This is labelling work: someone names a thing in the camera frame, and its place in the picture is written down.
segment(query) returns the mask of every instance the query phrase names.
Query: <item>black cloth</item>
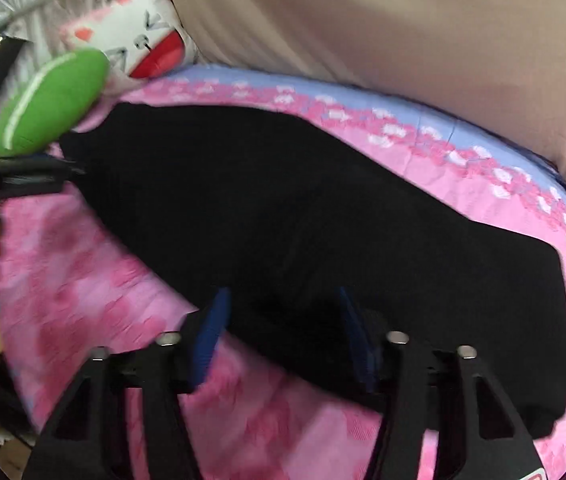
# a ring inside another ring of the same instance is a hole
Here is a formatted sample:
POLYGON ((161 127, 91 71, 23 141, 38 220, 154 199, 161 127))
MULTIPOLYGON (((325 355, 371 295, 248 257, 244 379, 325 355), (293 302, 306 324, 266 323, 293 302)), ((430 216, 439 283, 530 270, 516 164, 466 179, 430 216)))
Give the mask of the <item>black cloth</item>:
POLYGON ((532 436, 564 413, 566 292, 544 242, 473 222, 286 114, 119 104, 61 147, 132 253, 192 304, 230 286, 229 330, 306 380, 380 407, 332 301, 348 286, 392 330, 476 347, 532 436))

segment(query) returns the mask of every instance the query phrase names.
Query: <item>black bracket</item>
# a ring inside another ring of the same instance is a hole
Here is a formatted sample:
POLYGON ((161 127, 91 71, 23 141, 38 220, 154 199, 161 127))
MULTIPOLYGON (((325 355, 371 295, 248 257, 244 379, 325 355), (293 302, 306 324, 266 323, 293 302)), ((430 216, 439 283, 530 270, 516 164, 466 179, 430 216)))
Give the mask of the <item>black bracket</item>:
POLYGON ((434 480, 546 480, 521 417, 476 349, 441 352, 390 332, 384 358, 392 363, 380 378, 387 409, 365 480, 418 476, 432 384, 439 420, 434 480))
POLYGON ((132 480, 125 390, 140 388, 152 480, 202 480, 177 395, 204 381, 229 308, 229 291, 221 289, 210 306, 187 315, 179 332, 165 332, 146 348, 94 349, 47 421, 23 479, 132 480))

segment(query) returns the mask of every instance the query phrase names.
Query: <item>green plush toy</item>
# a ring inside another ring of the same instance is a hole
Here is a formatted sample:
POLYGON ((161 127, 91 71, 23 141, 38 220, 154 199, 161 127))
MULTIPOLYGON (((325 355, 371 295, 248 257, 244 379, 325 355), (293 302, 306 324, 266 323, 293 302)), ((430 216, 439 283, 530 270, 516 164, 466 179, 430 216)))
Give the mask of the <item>green plush toy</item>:
POLYGON ((108 58, 95 48, 43 65, 0 112, 0 156, 35 153, 58 140, 98 98, 108 71, 108 58))

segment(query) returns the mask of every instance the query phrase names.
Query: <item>pink bedsheet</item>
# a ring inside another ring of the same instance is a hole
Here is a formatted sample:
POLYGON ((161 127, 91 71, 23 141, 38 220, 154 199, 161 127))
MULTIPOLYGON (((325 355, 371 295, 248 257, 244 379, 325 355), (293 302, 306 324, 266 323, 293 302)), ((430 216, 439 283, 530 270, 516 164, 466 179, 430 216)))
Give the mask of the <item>pink bedsheet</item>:
MULTIPOLYGON (((426 132, 424 151, 408 142, 423 132, 397 123, 390 113, 367 110, 363 121, 361 110, 325 96, 275 86, 247 92, 247 83, 240 83, 228 92, 218 81, 173 78, 125 99, 153 105, 235 103, 302 114, 470 218, 551 243, 566 277, 566 204, 538 186, 518 192, 526 176, 502 168, 480 146, 465 153, 426 132), (285 97, 292 94, 294 99, 285 97), (476 164, 467 164, 472 157, 476 164), (551 211, 543 206, 549 203, 551 211)), ((101 120, 106 108, 88 125, 101 120)), ((58 196, 10 200, 2 216, 0 325, 16 383, 42 426, 91 348, 139 348, 176 328, 192 307, 99 227, 72 186, 58 196)), ((362 480, 380 420, 283 373, 229 336, 220 343, 207 382, 181 401, 207 480, 362 480)), ((128 411, 136 478, 145 480, 135 394, 128 411)), ((548 477, 559 479, 566 470, 566 417, 537 447, 548 477)), ((431 478, 435 449, 436 437, 429 434, 418 480, 431 478)))

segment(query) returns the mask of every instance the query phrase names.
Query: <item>metal bolt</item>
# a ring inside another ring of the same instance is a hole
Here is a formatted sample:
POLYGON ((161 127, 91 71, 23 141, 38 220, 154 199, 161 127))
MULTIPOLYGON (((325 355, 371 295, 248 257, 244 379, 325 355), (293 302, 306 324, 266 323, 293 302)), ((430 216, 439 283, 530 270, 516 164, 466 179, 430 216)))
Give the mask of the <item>metal bolt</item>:
POLYGON ((405 345, 410 341, 410 336, 405 332, 389 332, 387 334, 387 341, 395 345, 405 345))
POLYGON ((109 357, 109 348, 106 346, 97 346, 92 349, 92 354, 90 354, 92 361, 104 361, 109 357))
POLYGON ((476 356, 478 355, 476 348, 469 345, 459 346, 457 352, 463 359, 476 359, 476 356))
POLYGON ((156 338, 156 344, 159 346, 172 346, 180 343, 181 339, 179 332, 163 332, 156 338))

